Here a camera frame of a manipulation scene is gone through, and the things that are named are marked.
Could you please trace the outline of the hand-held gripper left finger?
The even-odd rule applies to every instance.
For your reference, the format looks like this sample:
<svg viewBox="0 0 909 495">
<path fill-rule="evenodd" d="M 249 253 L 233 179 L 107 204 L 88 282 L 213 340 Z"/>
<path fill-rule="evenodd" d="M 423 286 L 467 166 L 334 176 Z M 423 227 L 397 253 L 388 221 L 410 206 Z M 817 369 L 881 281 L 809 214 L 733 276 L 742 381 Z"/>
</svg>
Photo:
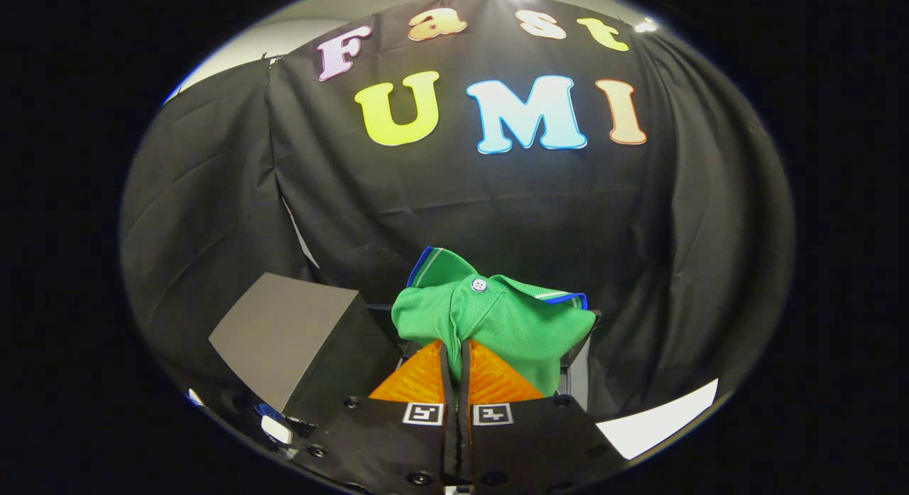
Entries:
<svg viewBox="0 0 909 495">
<path fill-rule="evenodd" d="M 295 466 L 347 494 L 444 494 L 448 413 L 444 401 L 335 396 Z"/>
</svg>

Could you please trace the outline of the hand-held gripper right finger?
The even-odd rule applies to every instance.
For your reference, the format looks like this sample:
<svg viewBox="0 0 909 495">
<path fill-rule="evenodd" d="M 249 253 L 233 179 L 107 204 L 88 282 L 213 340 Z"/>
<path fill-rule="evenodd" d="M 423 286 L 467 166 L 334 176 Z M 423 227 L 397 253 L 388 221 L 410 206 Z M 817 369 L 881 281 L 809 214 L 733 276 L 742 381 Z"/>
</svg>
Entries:
<svg viewBox="0 0 909 495">
<path fill-rule="evenodd" d="M 539 397 L 502 359 L 463 342 L 460 473 L 471 494 L 575 494 L 628 462 L 571 395 Z"/>
</svg>

